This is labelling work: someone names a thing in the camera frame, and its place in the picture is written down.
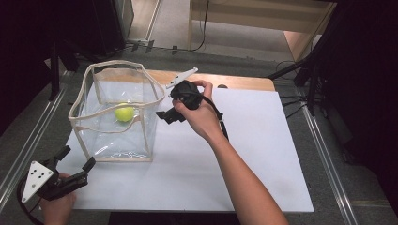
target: white board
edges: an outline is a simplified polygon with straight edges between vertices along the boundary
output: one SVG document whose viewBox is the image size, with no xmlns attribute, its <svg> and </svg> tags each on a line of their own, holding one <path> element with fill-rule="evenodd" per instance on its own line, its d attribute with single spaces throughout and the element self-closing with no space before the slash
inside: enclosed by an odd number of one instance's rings
<svg viewBox="0 0 398 225">
<path fill-rule="evenodd" d="M 313 212 L 278 93 L 214 89 L 213 99 L 231 144 L 282 210 Z M 160 111 L 171 107 L 166 97 Z M 67 144 L 58 171 L 77 173 L 86 158 L 74 132 Z M 77 195 L 76 209 L 234 211 L 211 148 L 186 121 L 158 121 L 152 162 L 97 162 Z"/>
</svg>

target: yellow ball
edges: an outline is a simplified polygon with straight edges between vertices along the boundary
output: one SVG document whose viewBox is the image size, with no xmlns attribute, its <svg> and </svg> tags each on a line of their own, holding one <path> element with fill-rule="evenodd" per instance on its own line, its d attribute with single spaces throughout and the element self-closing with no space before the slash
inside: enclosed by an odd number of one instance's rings
<svg viewBox="0 0 398 225">
<path fill-rule="evenodd" d="M 118 121 L 128 122 L 134 116 L 134 108 L 124 107 L 115 110 L 115 116 Z"/>
</svg>

